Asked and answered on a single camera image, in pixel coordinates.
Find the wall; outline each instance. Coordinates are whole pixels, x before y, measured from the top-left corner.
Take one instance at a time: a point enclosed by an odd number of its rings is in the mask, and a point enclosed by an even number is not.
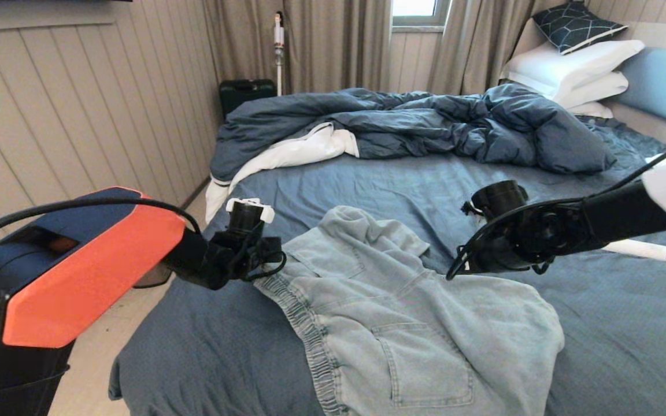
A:
[[[390,40],[390,92],[426,91],[440,32],[394,32]]]
[[[666,23],[666,0],[588,0],[587,8],[614,21]]]
[[[209,175],[204,3],[105,3],[113,24],[0,29],[0,216],[116,184],[183,203]]]

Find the bed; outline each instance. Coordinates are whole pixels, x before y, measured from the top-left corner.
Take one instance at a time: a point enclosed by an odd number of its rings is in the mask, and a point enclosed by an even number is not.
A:
[[[579,121],[616,159],[610,168],[553,173],[453,153],[386,160],[344,154],[253,174],[230,196],[273,205],[277,215],[266,234],[283,242],[338,205],[396,218],[430,243],[423,264],[445,273],[456,245],[479,227],[460,210],[476,190],[515,179],[531,200],[587,195],[666,149],[615,119]],[[220,210],[206,235],[227,221]],[[666,232],[641,240],[666,245]],[[543,276],[499,277],[535,287],[560,317],[565,347],[546,414],[666,414],[666,263],[598,250],[560,258]],[[238,281],[211,292],[175,280],[117,358],[109,393],[140,416],[323,414],[293,327],[276,303]]]

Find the jeans pocket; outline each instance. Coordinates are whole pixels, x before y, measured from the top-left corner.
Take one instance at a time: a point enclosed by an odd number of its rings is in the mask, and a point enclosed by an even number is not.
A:
[[[459,348],[428,324],[372,328],[387,358],[396,407],[464,406],[473,402],[473,370]]]
[[[317,228],[307,231],[304,239],[286,243],[284,250],[320,277],[349,279],[364,270],[354,247],[332,239]]]

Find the window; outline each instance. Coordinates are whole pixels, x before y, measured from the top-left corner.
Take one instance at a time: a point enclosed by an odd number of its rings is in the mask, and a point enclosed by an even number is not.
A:
[[[444,26],[449,0],[392,0],[393,26]]]

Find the white pillow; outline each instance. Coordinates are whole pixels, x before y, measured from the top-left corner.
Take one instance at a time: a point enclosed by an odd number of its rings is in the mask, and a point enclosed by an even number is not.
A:
[[[550,42],[521,53],[505,64],[501,78],[528,85],[546,97],[566,96],[571,90],[613,71],[644,49],[640,40],[608,40],[568,55]]]
[[[627,88],[628,80],[626,77],[622,73],[613,72],[595,79],[595,81],[589,84],[576,87],[564,95],[547,98],[554,100],[555,103],[564,108],[570,108],[581,105],[581,103],[596,102],[597,100],[620,94],[626,91]]]
[[[593,116],[600,118],[613,118],[613,111],[599,102],[589,102],[583,105],[567,108],[567,111],[576,116]]]

